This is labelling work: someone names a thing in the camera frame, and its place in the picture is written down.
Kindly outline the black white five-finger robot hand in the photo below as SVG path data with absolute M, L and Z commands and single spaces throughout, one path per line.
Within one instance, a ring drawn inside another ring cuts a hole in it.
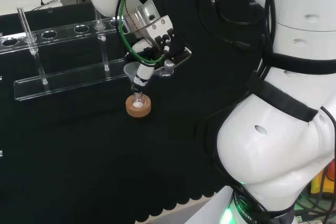
M 140 39 L 130 45 L 122 34 L 128 55 L 139 62 L 133 78 L 137 89 L 145 87 L 153 75 L 171 76 L 175 68 L 192 55 L 167 15 L 149 22 L 136 22 L 135 18 L 125 15 L 124 21 L 128 31 Z

